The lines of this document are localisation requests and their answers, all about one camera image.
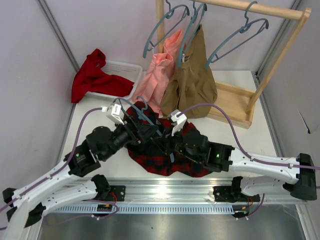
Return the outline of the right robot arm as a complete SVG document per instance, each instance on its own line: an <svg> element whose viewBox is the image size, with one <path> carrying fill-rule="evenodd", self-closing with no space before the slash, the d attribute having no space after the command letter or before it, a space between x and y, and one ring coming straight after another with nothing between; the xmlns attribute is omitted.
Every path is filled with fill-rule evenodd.
<svg viewBox="0 0 320 240"><path fill-rule="evenodd" d="M254 196L267 192L288 192L291 197L315 201L317 199L316 166L310 155L273 157L245 151L241 145L211 142L198 130L169 132L152 140L167 156L177 154L184 166L192 171L246 172L255 177L236 176L232 179L231 195Z"/></svg>

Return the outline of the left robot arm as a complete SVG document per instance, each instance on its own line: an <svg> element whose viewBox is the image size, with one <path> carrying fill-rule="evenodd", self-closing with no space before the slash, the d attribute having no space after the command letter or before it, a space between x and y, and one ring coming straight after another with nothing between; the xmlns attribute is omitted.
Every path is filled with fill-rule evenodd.
<svg viewBox="0 0 320 240"><path fill-rule="evenodd" d="M63 161L39 179L20 189L7 188L2 192L7 219L10 221L22 204L27 204L23 221L26 228L60 207L86 200L107 200L111 187L102 174L70 189L62 188L100 168L101 161L105 162L125 145L146 142L158 130L154 124L132 118L117 124L115 130L96 127L82 144L76 144Z"/></svg>

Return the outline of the red navy plaid skirt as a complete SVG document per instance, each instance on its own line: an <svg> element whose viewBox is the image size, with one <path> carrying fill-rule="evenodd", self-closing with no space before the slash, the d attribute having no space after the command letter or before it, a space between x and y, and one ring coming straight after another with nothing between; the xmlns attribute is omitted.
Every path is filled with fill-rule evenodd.
<svg viewBox="0 0 320 240"><path fill-rule="evenodd" d="M139 119L137 111L132 106L126 110L126 113L139 123L149 124L148 121ZM144 110L143 113L155 125L159 126L161 133L170 129L170 121L165 118L159 118L159 114L155 113L149 105L147 110ZM189 132L194 131L198 131L196 126L187 121L183 126L182 135L184 136ZM170 156L165 155L152 141L138 145L127 144L126 148L129 157L147 172L152 174L170 176L173 173L180 172L193 178L201 178L213 173L212 170L209 170L200 163L188 159L177 151L173 152L174 162L171 162Z"/></svg>

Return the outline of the wooden clothes rack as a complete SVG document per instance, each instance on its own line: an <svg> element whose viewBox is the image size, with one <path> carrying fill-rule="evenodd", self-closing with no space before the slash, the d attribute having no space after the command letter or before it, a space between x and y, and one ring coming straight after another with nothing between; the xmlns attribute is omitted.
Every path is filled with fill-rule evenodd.
<svg viewBox="0 0 320 240"><path fill-rule="evenodd" d="M312 10L308 7L299 10L302 3L300 0L294 0L290 8L252 3L250 0L205 0L200 3L217 6L226 13L237 10L261 15L262 18L279 19L277 32L262 42L262 50L258 49L258 45L250 45L241 55L235 57L238 63L252 63L257 76L262 78L256 90L247 88L252 77L246 76L232 81L239 73L237 70L213 72L218 92L216 105L228 114L235 126L249 129L253 122L257 100L303 29Z"/></svg>

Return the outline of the white plastic basket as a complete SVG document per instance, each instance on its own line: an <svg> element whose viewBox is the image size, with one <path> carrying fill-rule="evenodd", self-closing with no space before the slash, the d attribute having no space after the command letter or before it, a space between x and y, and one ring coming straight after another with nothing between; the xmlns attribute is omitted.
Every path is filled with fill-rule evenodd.
<svg viewBox="0 0 320 240"><path fill-rule="evenodd" d="M86 62L87 61L85 61L83 66L77 72L77 77L80 76L84 79L86 77L87 70L93 70L92 76L94 78L99 78L102 75L101 72L104 72L105 74L116 77L117 79L127 79L132 82L131 91L128 92L128 95L123 96L123 98L127 100L133 96L138 84L141 82L143 69L139 65L107 60L104 65L95 61L95 67L93 67L93 64L86 64Z"/></svg>

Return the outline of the pink skirt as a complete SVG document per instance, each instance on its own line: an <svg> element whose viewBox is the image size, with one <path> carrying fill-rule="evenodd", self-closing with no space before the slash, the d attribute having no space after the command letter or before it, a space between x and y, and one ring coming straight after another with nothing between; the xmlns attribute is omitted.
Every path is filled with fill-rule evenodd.
<svg viewBox="0 0 320 240"><path fill-rule="evenodd" d="M161 101L174 74L183 38L183 30L179 29L164 41L163 52L152 56L146 74L131 98L132 101L138 101L138 96L141 96L155 113L162 115Z"/></svg>

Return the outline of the blue hanger holding tan skirt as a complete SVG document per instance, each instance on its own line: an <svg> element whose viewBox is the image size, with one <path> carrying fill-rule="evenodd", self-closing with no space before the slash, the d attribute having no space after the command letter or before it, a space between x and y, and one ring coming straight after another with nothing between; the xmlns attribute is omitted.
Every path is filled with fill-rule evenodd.
<svg viewBox="0 0 320 240"><path fill-rule="evenodd" d="M196 2L193 4L194 13L190 19L190 22L185 31L184 37L182 39L182 43L178 52L176 66L180 67L182 62L185 61L186 53L191 46L192 40L196 36L198 28L201 26L203 17L208 10L206 3L201 3L198 7L196 7Z"/></svg>

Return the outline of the red garment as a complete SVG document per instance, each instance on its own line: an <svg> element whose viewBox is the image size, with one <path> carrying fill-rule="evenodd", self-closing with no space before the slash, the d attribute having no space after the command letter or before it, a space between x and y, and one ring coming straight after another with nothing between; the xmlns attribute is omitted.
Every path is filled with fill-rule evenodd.
<svg viewBox="0 0 320 240"><path fill-rule="evenodd" d="M116 97L125 97L131 93L134 83L122 76L103 72L102 67L105 65L106 56L98 48L86 56L73 79L72 103L78 103L88 92Z"/></svg>

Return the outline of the tan skirt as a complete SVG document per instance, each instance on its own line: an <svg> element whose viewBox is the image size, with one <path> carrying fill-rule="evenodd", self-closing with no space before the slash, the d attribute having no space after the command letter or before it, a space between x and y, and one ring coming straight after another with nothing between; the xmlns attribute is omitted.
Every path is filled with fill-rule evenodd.
<svg viewBox="0 0 320 240"><path fill-rule="evenodd" d="M200 25L196 31L185 60L176 67L160 103L164 118L175 110L203 103L215 103L218 98L216 82L207 62L204 31Z"/></svg>

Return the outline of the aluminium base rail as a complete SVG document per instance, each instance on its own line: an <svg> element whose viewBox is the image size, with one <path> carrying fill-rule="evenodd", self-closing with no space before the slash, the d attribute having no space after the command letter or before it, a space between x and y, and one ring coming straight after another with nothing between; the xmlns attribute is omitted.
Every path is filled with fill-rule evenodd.
<svg viewBox="0 0 320 240"><path fill-rule="evenodd" d="M214 187L231 186L229 178L107 178L111 186L124 186L127 204L202 204L214 203ZM266 204L306 204L282 187L283 182L270 177L246 177L245 194L265 193Z"/></svg>

